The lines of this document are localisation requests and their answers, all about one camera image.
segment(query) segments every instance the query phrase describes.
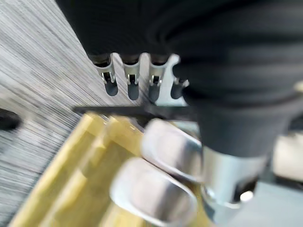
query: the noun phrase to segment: white surface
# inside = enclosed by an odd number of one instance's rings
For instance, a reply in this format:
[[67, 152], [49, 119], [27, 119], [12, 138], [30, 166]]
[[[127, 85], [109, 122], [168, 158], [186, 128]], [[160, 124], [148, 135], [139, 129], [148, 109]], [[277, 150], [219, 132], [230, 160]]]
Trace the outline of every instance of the white surface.
[[303, 182], [303, 135], [281, 136], [273, 157], [276, 175]]
[[299, 227], [303, 193], [259, 183], [252, 201], [228, 224], [219, 227]]

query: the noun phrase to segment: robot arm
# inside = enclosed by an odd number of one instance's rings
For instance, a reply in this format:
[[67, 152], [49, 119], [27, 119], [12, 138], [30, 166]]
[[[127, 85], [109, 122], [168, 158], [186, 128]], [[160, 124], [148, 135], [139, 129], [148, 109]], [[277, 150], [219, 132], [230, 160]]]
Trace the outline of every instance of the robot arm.
[[278, 135], [303, 110], [303, 4], [292, 0], [57, 0], [109, 95], [110, 54], [124, 63], [129, 97], [138, 59], [151, 54], [149, 98], [159, 95], [171, 53], [180, 56], [172, 96], [183, 90], [204, 144], [205, 210], [226, 220], [253, 196]]

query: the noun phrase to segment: metal cylinder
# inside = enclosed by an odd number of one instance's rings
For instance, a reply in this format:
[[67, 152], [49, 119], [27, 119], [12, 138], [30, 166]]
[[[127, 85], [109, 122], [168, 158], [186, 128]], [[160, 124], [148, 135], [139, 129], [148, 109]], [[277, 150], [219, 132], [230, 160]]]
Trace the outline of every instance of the metal cylinder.
[[225, 223], [250, 201], [267, 157], [236, 157], [204, 146], [203, 206], [215, 223]]

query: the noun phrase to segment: metal connector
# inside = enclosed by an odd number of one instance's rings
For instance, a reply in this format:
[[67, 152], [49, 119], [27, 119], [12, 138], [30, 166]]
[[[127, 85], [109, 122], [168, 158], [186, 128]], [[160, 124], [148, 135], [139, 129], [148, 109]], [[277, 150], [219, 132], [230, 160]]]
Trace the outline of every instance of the metal connector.
[[267, 157], [236, 157], [203, 148], [203, 207], [215, 224], [226, 223], [254, 197]]
[[189, 86], [189, 81], [188, 79], [184, 80], [184, 79], [180, 79], [175, 77], [174, 78], [174, 84], [175, 85], [180, 85], [181, 87], [188, 87]]
[[114, 83], [116, 81], [115, 68], [112, 59], [110, 61], [110, 64], [106, 67], [99, 67], [96, 65], [95, 67], [99, 75], [101, 76], [104, 84], [107, 84], [108, 82]]
[[140, 62], [138, 61], [134, 65], [123, 64], [123, 67], [127, 84], [131, 85], [133, 82], [137, 85], [139, 83], [140, 76]]
[[164, 65], [154, 65], [150, 62], [150, 70], [149, 70], [149, 75], [150, 75], [150, 80], [149, 84], [150, 86], [161, 86], [164, 72], [166, 69], [167, 64]]

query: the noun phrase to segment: black rubber tip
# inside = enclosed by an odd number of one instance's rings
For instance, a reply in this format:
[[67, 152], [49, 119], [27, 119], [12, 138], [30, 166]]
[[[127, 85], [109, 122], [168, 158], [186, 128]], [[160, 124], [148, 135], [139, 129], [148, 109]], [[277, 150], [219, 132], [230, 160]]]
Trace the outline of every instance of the black rubber tip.
[[183, 91], [182, 84], [175, 84], [175, 83], [173, 83], [172, 87], [171, 87], [171, 91], [170, 91], [170, 96], [173, 99], [178, 99], [178, 98], [180, 98], [183, 95], [182, 91]]
[[21, 117], [11, 111], [0, 109], [0, 130], [13, 130], [22, 123]]
[[148, 89], [148, 98], [152, 103], [155, 103], [159, 98], [160, 87], [157, 85], [149, 86]]
[[131, 100], [137, 100], [139, 97], [139, 83], [134, 84], [133, 82], [127, 86], [128, 97]]
[[105, 90], [110, 96], [115, 96], [116, 94], [118, 94], [117, 81], [115, 80], [114, 83], [107, 82], [107, 84], [105, 84]]

